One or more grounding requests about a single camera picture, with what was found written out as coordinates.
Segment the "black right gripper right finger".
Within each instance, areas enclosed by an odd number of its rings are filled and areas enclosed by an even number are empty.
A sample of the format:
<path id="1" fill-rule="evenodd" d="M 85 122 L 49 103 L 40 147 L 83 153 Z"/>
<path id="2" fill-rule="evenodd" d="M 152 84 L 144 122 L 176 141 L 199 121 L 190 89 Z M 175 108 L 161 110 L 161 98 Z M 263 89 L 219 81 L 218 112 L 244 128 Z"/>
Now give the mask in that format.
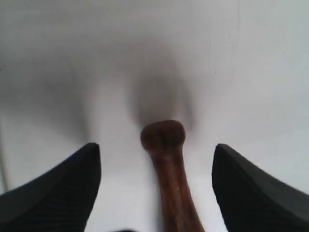
<path id="1" fill-rule="evenodd" d="M 307 232 L 309 196 L 226 144 L 215 148 L 212 188 L 229 232 Z"/>

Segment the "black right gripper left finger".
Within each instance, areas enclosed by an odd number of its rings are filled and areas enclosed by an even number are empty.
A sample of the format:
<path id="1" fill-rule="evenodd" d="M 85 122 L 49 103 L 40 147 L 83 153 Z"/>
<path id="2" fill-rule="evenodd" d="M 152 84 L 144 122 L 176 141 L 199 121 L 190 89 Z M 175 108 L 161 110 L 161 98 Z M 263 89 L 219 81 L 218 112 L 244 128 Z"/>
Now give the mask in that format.
<path id="1" fill-rule="evenodd" d="M 36 179 L 0 196 L 2 232 L 83 232 L 100 185 L 100 149 L 88 143 Z"/>

